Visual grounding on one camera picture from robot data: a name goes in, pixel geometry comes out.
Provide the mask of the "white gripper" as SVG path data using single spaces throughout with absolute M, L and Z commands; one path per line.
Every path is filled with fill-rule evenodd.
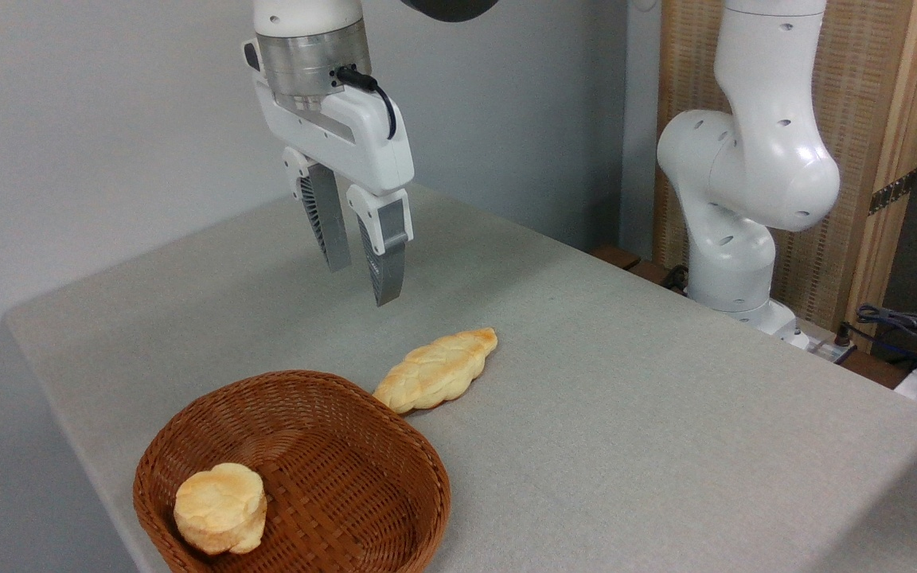
M 254 73 L 252 83 L 267 126 L 287 145 L 283 165 L 290 193 L 302 202 L 329 271 L 352 264 L 335 172 L 353 182 L 346 199 L 359 221 L 376 305 L 396 300 L 403 290 L 405 246 L 414 238 L 410 201 L 401 188 L 415 171 L 400 109 L 389 138 L 379 95 L 347 87 L 325 97 L 317 111 L 286 109 L 275 102 L 264 76 Z

